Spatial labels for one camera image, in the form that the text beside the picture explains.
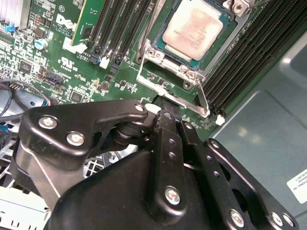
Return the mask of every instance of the hole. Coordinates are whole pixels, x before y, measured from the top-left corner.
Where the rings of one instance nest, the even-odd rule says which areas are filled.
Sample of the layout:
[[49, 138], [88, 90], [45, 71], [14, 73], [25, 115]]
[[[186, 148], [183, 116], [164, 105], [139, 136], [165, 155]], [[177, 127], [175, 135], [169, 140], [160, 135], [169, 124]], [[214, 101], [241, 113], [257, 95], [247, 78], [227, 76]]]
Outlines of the hole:
[[169, 142], [170, 145], [175, 145], [176, 144], [176, 142], [172, 138], [170, 138], [168, 140], [168, 142]]
[[145, 140], [145, 141], [149, 141], [149, 140], [150, 140], [149, 136], [145, 136], [145, 137], [144, 137], [144, 140]]
[[136, 104], [136, 105], [135, 105], [135, 108], [136, 108], [138, 111], [140, 111], [140, 112], [144, 112], [143, 106], [141, 106], [141, 105], [139, 105], [139, 104]]
[[186, 127], [187, 127], [187, 128], [189, 128], [189, 129], [193, 129], [193, 126], [192, 126], [191, 124], [186, 123], [185, 125], [186, 125]]
[[93, 148], [95, 148], [98, 145], [101, 136], [102, 136], [102, 132], [97, 132], [97, 133], [94, 134], [94, 137], [93, 137]]
[[217, 178], [220, 177], [220, 174], [219, 174], [217, 171], [214, 171], [213, 174], [214, 174]]
[[170, 159], [175, 159], [176, 158], [176, 154], [174, 154], [173, 152], [169, 152], [168, 156]]
[[244, 214], [246, 214], [246, 212], [248, 212], [248, 203], [245, 199], [245, 197], [243, 196], [243, 194], [237, 190], [237, 189], [233, 189], [232, 192], [235, 195], [236, 200], [238, 201], [240, 208], [242, 209], [242, 211], [244, 212]]
[[8, 128], [10, 128], [10, 129], [14, 128], [14, 126], [11, 125], [11, 124], [7, 124], [6, 126], [7, 126]]
[[166, 116], [168, 119], [173, 119], [173, 117], [171, 116], [171, 114], [169, 114], [169, 113], [164, 113], [164, 116]]
[[212, 143], [212, 145], [213, 145], [214, 147], [216, 147], [217, 149], [219, 148], [219, 145], [218, 145], [214, 140], [212, 140], [211, 143]]
[[227, 180], [227, 181], [230, 181], [231, 175], [230, 175], [229, 171], [228, 171], [222, 164], [219, 163], [219, 165], [220, 165], [220, 167], [221, 167], [221, 169], [222, 169], [222, 171], [223, 171], [223, 174], [224, 174], [225, 177], [226, 177], [226, 180]]

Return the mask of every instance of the white label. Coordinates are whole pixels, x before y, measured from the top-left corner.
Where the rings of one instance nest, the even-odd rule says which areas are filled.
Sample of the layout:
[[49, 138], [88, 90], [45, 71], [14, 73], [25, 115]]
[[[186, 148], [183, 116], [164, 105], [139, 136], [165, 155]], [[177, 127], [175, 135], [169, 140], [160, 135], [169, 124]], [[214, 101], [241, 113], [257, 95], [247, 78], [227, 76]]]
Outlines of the white label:
[[307, 169], [288, 181], [287, 185], [299, 203], [307, 201]]

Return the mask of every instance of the black plastic part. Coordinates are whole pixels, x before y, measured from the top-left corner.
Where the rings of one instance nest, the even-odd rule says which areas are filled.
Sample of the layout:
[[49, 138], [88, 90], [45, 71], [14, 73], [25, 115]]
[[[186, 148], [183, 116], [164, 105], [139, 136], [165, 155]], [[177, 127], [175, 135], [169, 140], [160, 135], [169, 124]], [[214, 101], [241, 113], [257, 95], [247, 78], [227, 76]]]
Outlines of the black plastic part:
[[[15, 149], [19, 146], [19, 139], [16, 140]], [[31, 180], [30, 175], [28, 175], [25, 171], [19, 168], [15, 161], [16, 151], [14, 151], [13, 156], [11, 158], [10, 163], [10, 173], [12, 174], [15, 182], [21, 187], [35, 193], [36, 195], [40, 195], [33, 181]]]
[[[283, 229], [297, 230], [298, 223], [295, 218], [253, 177], [225, 148], [215, 139], [208, 139], [203, 146], [211, 150], [224, 172], [228, 174], [228, 183], [235, 195], [244, 200], [246, 215], [256, 227], [256, 229]], [[282, 217], [286, 214], [290, 217], [294, 226], [291, 227], [283, 221], [283, 226], [278, 226], [272, 219], [274, 212]]]
[[211, 229], [193, 170], [185, 168], [188, 212], [176, 224], [154, 221], [146, 207], [149, 151], [133, 153], [69, 189], [57, 202], [45, 230]]
[[[33, 108], [25, 112], [20, 126], [20, 140], [23, 146], [40, 155], [57, 168], [77, 170], [83, 167], [88, 157], [101, 154], [110, 130], [121, 122], [143, 122], [148, 112], [138, 111], [134, 100], [119, 100], [96, 103], [58, 105], [52, 107]], [[57, 120], [57, 127], [44, 129], [39, 119], [45, 116]], [[79, 132], [84, 136], [81, 146], [73, 146], [67, 142], [70, 132]], [[102, 133], [95, 140], [96, 133]]]

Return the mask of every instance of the screw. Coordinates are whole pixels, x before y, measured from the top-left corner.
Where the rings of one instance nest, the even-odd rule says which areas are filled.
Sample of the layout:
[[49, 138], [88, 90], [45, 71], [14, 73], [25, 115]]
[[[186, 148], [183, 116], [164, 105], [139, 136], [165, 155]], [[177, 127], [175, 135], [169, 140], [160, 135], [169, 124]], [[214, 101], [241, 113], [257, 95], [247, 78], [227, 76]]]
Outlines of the screw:
[[219, 148], [219, 145], [218, 145], [214, 140], [212, 140], [211, 143], [212, 143], [212, 145], [213, 145], [214, 147], [216, 147], [217, 149]]
[[38, 121], [38, 124], [42, 128], [46, 128], [46, 129], [53, 129], [56, 126], [58, 126], [56, 119], [50, 116], [45, 116], [45, 117], [40, 118]]
[[84, 143], [84, 137], [81, 133], [71, 132], [67, 135], [66, 140], [74, 146], [81, 146]]
[[190, 123], [186, 123], [185, 126], [189, 129], [193, 129], [193, 126]]
[[286, 214], [283, 214], [283, 218], [291, 227], [294, 227], [294, 223], [292, 222], [290, 217], [288, 217]]
[[195, 78], [195, 76], [194, 76], [194, 74], [193, 74], [193, 73], [189, 73], [189, 74], [188, 74], [188, 78], [190, 78], [190, 79], [194, 79], [194, 78]]
[[275, 212], [272, 212], [272, 213], [271, 213], [271, 216], [272, 216], [274, 222], [275, 222], [278, 226], [281, 227], [281, 226], [283, 225], [282, 219], [280, 219], [280, 217], [279, 217]]
[[243, 12], [244, 7], [241, 4], [235, 4], [232, 9], [235, 14], [240, 14]]
[[231, 209], [230, 210], [230, 216], [231, 219], [233, 220], [233, 222], [239, 227], [242, 228], [244, 227], [244, 220], [242, 218], [242, 216], [240, 215], [240, 213], [238, 213], [236, 210]]
[[154, 55], [154, 50], [153, 49], [148, 49], [147, 50], [147, 54], [150, 55], [150, 56], [153, 56]]
[[180, 195], [175, 188], [167, 187], [165, 190], [165, 197], [172, 205], [177, 205], [180, 203]]

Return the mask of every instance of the wire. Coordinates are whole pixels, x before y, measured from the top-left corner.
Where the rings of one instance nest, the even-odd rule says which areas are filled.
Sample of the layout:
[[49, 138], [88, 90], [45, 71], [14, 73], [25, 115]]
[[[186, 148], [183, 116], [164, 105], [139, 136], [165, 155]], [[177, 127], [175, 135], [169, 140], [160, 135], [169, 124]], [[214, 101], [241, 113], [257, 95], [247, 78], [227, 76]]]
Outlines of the wire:
[[6, 90], [9, 93], [9, 99], [6, 102], [2, 112], [0, 113], [0, 117], [2, 117], [6, 113], [6, 111], [9, 110], [9, 108], [11, 106], [11, 103], [12, 103], [12, 100], [13, 100], [13, 93], [12, 93], [11, 89], [8, 86], [6, 86], [5, 84], [0, 83], [0, 87], [2, 89]]
[[[22, 80], [16, 80], [16, 79], [2, 79], [0, 80], [0, 84], [2, 83], [6, 83], [6, 82], [16, 82], [16, 83], [20, 83], [20, 84], [23, 84], [25, 86], [27, 86], [28, 88], [34, 90], [39, 96], [41, 96], [46, 102], [42, 104], [42, 106], [45, 106], [45, 104], [47, 104], [47, 106], [49, 106], [51, 104], [51, 101], [49, 98], [47, 98], [39, 89], [37, 89], [36, 87], [30, 85], [29, 83], [25, 82], [25, 81], [22, 81]], [[20, 119], [21, 117], [23, 116], [23, 113], [21, 114], [16, 114], [16, 115], [12, 115], [12, 116], [5, 116], [5, 117], [1, 117], [0, 116], [0, 123], [3, 123], [3, 122], [7, 122], [7, 121], [12, 121], [12, 120], [16, 120], [16, 119]]]
[[0, 123], [20, 119], [20, 118], [22, 118], [23, 115], [24, 114], [22, 113], [22, 114], [16, 114], [16, 115], [12, 115], [12, 116], [0, 117]]
[[16, 83], [20, 83], [23, 84], [25, 86], [27, 86], [28, 88], [34, 90], [35, 92], [37, 92], [37, 94], [39, 96], [41, 96], [46, 102], [50, 102], [49, 98], [47, 98], [38, 88], [34, 87], [33, 85], [30, 85], [29, 83], [22, 81], [22, 80], [16, 80], [16, 79], [3, 79], [0, 80], [0, 83], [5, 83], [5, 82], [16, 82]]

